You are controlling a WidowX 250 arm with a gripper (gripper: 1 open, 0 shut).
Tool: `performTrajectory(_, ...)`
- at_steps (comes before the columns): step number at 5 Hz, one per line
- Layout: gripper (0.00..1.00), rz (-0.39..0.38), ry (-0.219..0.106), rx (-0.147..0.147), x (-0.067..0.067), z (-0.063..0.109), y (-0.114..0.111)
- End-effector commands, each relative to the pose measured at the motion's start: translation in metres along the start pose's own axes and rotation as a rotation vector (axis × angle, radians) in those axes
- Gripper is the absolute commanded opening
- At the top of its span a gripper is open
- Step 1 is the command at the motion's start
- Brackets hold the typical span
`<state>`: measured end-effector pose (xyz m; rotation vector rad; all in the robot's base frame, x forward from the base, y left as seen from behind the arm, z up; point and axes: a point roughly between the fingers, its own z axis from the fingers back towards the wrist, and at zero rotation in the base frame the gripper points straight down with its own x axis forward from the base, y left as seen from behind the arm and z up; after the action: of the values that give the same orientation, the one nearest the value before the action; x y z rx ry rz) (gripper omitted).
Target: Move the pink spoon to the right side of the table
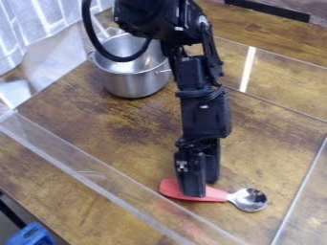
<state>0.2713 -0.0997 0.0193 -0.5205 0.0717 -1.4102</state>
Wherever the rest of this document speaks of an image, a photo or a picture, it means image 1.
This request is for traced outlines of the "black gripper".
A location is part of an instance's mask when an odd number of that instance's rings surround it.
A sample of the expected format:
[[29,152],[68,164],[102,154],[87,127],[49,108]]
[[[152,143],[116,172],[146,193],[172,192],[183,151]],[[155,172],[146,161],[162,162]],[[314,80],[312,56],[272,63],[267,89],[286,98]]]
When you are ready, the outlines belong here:
[[[220,177],[220,138],[231,132],[228,93],[219,89],[179,91],[183,136],[176,142],[175,172],[182,193],[203,197],[206,181],[215,184]],[[206,151],[190,153],[183,151]]]

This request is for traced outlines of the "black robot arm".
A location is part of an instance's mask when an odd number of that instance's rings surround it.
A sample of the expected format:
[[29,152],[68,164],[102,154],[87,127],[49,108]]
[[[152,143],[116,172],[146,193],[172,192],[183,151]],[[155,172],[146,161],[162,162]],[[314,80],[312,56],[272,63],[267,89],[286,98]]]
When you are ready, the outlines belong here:
[[220,139],[231,132],[212,25],[194,0],[115,0],[114,18],[127,33],[162,42],[182,108],[176,178],[184,195],[203,197],[206,185],[219,179]]

